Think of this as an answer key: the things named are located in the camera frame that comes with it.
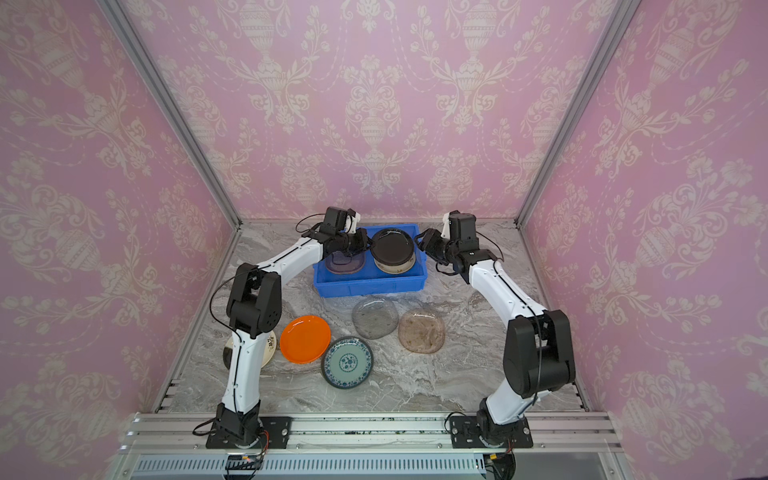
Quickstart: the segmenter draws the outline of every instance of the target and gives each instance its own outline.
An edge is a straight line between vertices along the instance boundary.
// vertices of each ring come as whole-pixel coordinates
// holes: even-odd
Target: blue plastic bin
[[[402,225],[376,225],[374,227],[362,227],[368,232],[369,237],[382,228],[395,227],[403,230],[411,238],[419,234],[419,226],[415,223]],[[426,253],[418,248],[416,262],[410,270],[399,275],[384,273],[373,262],[373,255],[366,252],[366,264],[357,273],[338,274],[331,273],[326,268],[325,261],[315,263],[315,288],[323,298],[332,296],[373,295],[376,293],[400,293],[418,292],[424,288],[427,280]]]

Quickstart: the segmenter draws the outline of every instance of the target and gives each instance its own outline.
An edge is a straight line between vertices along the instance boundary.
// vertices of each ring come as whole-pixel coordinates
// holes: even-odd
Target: black cable
[[[493,241],[493,240],[491,240],[490,238],[486,237],[486,236],[485,236],[485,235],[483,235],[482,233],[480,233],[480,232],[478,232],[478,231],[475,231],[475,233],[476,233],[476,234],[478,234],[480,237],[483,237],[483,238],[485,238],[487,241],[489,241],[489,242],[493,243],[493,244],[494,244],[494,246],[495,246],[496,248],[498,248],[498,252],[499,252],[499,253],[502,255],[502,262],[503,262],[503,261],[504,261],[504,252],[502,252],[502,248],[501,248],[499,245],[497,245],[495,241]]]
[[[493,471],[494,480],[512,480],[512,478],[515,477],[515,473],[518,470],[518,463],[517,463],[517,460],[515,459],[515,454],[510,453],[508,459],[509,459],[509,463],[503,462],[503,461],[498,462],[500,466],[502,464],[504,465],[504,467],[502,467],[503,473],[500,472],[498,468],[496,468],[497,462],[495,461],[491,461],[489,465],[485,466],[486,469],[490,467],[491,470]]]
[[[452,417],[452,416],[454,416],[454,415],[463,415],[463,416],[467,416],[467,414],[466,414],[466,413],[462,413],[462,412],[450,412],[450,413],[448,414],[448,416],[447,416],[447,417],[445,417],[445,421],[442,423],[442,427],[443,427],[443,428],[445,429],[445,431],[446,431],[446,432],[448,432],[448,433],[451,433],[451,431],[450,431],[450,430],[448,430],[448,420],[450,420],[450,419],[451,419],[451,417]]]
[[[536,388],[534,389],[534,395],[533,400],[531,400],[530,403],[528,403],[522,412],[520,412],[520,415],[525,413],[529,408],[531,408],[532,405],[536,403],[538,400],[538,387],[541,385],[541,352],[544,349],[544,337],[542,336],[543,327],[541,326],[541,318],[539,318],[538,315],[533,311],[530,305],[528,305],[520,296],[512,289],[512,287],[507,283],[507,280],[504,280],[504,277],[499,275],[498,270],[496,269],[496,262],[493,263],[493,271],[496,272],[496,275],[498,275],[498,278],[502,279],[502,282],[509,288],[509,291],[512,292],[518,300],[520,300],[521,303],[523,303],[528,310],[531,310],[531,315],[533,315],[533,318],[536,319],[536,326],[538,327],[538,374],[536,376]]]
[[[200,428],[200,427],[204,427],[204,426],[206,426],[206,425],[208,425],[210,423],[213,423],[214,420],[215,419],[206,420],[205,422],[203,422],[203,423],[199,424],[198,426],[196,426],[195,428],[193,428],[192,429],[192,435],[195,435],[196,437],[206,437],[206,436],[210,435],[211,433],[213,433],[214,432],[213,430],[208,430],[207,432],[198,432],[197,429]]]
[[[451,273],[448,273],[448,272],[444,272],[444,271],[440,270],[440,267],[439,267],[439,265],[440,265],[439,263],[435,262],[435,270],[439,271],[439,272],[440,272],[440,273],[442,273],[443,275],[445,275],[445,276],[454,276],[454,275],[458,275],[458,272],[451,272]]]
[[[308,215],[308,216],[304,217],[303,219],[299,220],[298,222],[296,222],[296,226],[295,226],[293,229],[294,229],[296,232],[298,232],[298,233],[304,233],[304,232],[308,232],[308,231],[312,230],[312,228],[314,228],[314,227],[312,227],[312,228],[308,228],[308,229],[306,229],[306,230],[299,230],[299,225],[300,225],[300,224],[301,224],[301,223],[302,223],[304,220],[306,220],[307,218],[317,217],[318,215],[325,215],[325,214],[312,214],[312,215]]]
[[[237,338],[238,338],[238,340],[240,341],[240,342],[238,343],[238,345],[237,345],[237,347],[238,347],[238,350],[237,350],[237,360],[235,361],[235,378],[234,378],[234,380],[235,380],[235,381],[234,381],[234,382],[233,382],[233,384],[232,384],[232,405],[233,405],[233,406],[234,406],[234,408],[235,408],[235,413],[236,413],[236,414],[237,414],[237,399],[235,398],[235,385],[237,385],[237,366],[238,366],[238,364],[240,364],[240,351],[241,351],[241,349],[243,348],[243,337],[242,337],[242,336],[240,336],[240,334],[237,332],[237,330],[235,330],[235,329],[234,329],[234,328],[232,328],[231,326],[227,325],[226,323],[222,322],[221,320],[219,320],[219,319],[216,317],[216,315],[214,315],[214,298],[216,297],[216,294],[217,294],[217,293],[219,293],[219,290],[221,290],[221,289],[224,287],[224,285],[227,285],[229,282],[231,282],[232,280],[234,280],[234,279],[235,279],[235,277],[238,277],[238,276],[240,276],[240,275],[247,275],[248,273],[251,273],[251,272],[250,272],[250,271],[247,271],[247,272],[241,272],[241,273],[238,273],[237,275],[233,275],[233,276],[231,276],[230,278],[228,278],[228,279],[224,280],[224,281],[221,283],[221,285],[219,285],[219,286],[218,286],[218,287],[217,287],[217,288],[214,290],[214,294],[213,294],[213,295],[211,295],[211,296],[210,296],[210,300],[208,300],[208,311],[210,312],[210,315],[211,315],[211,316],[214,318],[214,320],[216,320],[218,323],[220,323],[221,325],[223,325],[224,327],[226,327],[228,330],[230,330],[232,333],[234,333],[235,335],[237,335]]]
[[[257,440],[261,440],[261,436],[265,435],[266,442],[264,443],[264,447],[261,449],[261,453],[259,454],[259,458],[257,458],[255,461],[250,462],[246,461],[246,463],[243,463],[242,465],[237,465],[234,467],[229,466],[229,459],[227,458],[227,464],[224,467],[227,470],[227,474],[224,476],[224,480],[232,480],[232,476],[230,472],[236,471],[236,470],[253,470],[250,475],[248,476],[247,480],[253,480],[253,477],[256,476],[256,472],[261,470],[261,466],[264,463],[264,456],[266,454],[267,449],[270,447],[270,440],[269,440],[269,433],[266,430],[262,430],[262,432],[257,437]]]
[[[210,312],[210,315],[211,315],[211,316],[214,318],[214,320],[216,320],[218,323],[220,323],[221,325],[223,325],[223,326],[224,326],[224,328],[226,328],[226,329],[230,330],[232,333],[234,333],[235,335],[237,335],[237,338],[239,338],[239,339],[240,339],[240,342],[243,342],[243,337],[241,337],[241,336],[240,336],[240,334],[237,332],[237,330],[235,330],[235,329],[234,329],[234,328],[232,328],[231,326],[229,326],[229,325],[227,325],[226,323],[224,323],[224,322],[222,322],[221,320],[219,320],[219,319],[216,317],[216,315],[214,314],[214,298],[216,297],[217,293],[219,293],[219,290],[221,290],[221,289],[224,287],[224,285],[227,285],[229,282],[231,282],[232,280],[234,280],[236,276],[240,276],[240,275],[247,275],[248,273],[250,273],[250,272],[242,272],[242,273],[238,273],[237,275],[233,275],[233,276],[229,277],[228,279],[224,280],[224,281],[221,283],[221,285],[219,285],[219,286],[218,286],[218,287],[217,287],[217,288],[214,290],[214,294],[213,294],[213,295],[211,295],[211,296],[210,296],[210,300],[208,300],[208,312]]]

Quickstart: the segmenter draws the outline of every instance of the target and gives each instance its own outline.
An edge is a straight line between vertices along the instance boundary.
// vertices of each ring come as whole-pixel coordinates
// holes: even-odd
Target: enclosure wall
[[[614,3],[122,2],[243,219],[515,217]]]
[[[0,3],[0,464],[103,476],[232,235],[94,2]]]
[[[768,475],[765,18],[644,0],[525,232],[638,480]]]

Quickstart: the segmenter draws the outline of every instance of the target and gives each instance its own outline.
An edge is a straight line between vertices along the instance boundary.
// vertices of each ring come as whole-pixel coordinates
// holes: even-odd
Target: floral pattern plate
[[[355,336],[338,339],[323,356],[323,377],[337,389],[351,389],[365,382],[373,368],[373,353]]]

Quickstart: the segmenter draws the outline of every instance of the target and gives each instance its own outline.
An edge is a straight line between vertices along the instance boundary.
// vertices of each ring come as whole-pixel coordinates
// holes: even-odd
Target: white robotic arm
[[[257,265],[237,267],[227,302],[233,342],[230,374],[212,436],[244,448],[258,441],[263,429],[259,420],[261,360],[269,333],[280,321],[282,287],[331,253],[352,256],[364,252],[369,238],[366,229],[357,228],[359,220],[354,210],[330,207],[323,222],[303,233],[287,250]]]
[[[258,263],[256,268],[264,273],[273,272],[280,275],[282,287],[302,270],[322,259],[323,245],[313,238],[302,238],[291,248],[266,262]],[[250,333],[241,329],[232,332],[233,348],[230,365],[234,368],[230,368],[227,390],[221,398],[226,409],[245,415],[261,400],[259,396],[260,359],[264,357],[269,336],[269,332],[262,332],[256,338],[251,338]]]
[[[480,248],[475,222],[474,215],[450,212],[443,217],[442,232],[427,229],[417,236],[416,244],[437,264],[452,265],[452,273],[437,270],[461,275],[507,326],[506,378],[481,401],[477,414],[482,437],[498,444],[512,436],[528,407],[575,380],[573,346],[568,318],[535,302],[506,274],[493,253]]]

